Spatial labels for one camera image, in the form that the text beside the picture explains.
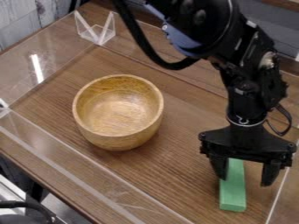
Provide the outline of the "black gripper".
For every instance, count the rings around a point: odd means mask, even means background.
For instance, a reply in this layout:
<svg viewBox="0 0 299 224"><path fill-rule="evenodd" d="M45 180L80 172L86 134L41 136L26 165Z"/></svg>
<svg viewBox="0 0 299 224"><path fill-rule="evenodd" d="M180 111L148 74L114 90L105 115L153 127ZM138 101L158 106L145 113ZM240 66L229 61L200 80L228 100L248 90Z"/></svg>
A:
<svg viewBox="0 0 299 224"><path fill-rule="evenodd" d="M250 128L229 125L201 132L198 139L200 153L206 155L212 169L222 180L226 179L229 158L263 164L261 186L271 186L280 167L292 165L295 144L271 134L261 125Z"/></svg>

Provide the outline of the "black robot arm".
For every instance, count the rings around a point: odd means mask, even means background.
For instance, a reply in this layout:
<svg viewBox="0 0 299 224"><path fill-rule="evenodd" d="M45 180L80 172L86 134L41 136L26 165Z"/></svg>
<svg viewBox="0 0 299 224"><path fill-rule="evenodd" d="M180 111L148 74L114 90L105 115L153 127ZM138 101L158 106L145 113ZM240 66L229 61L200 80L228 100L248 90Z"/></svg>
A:
<svg viewBox="0 0 299 224"><path fill-rule="evenodd" d="M198 134L200 153L220 179L228 178L229 160L263 165L261 186L271 186L280 170L292 165L295 144L269 124L267 114L289 112L280 101L288 84L279 69L275 42L238 9L237 0L145 0L162 20L162 31L185 56L208 60L218 70L228 93L228 127Z"/></svg>

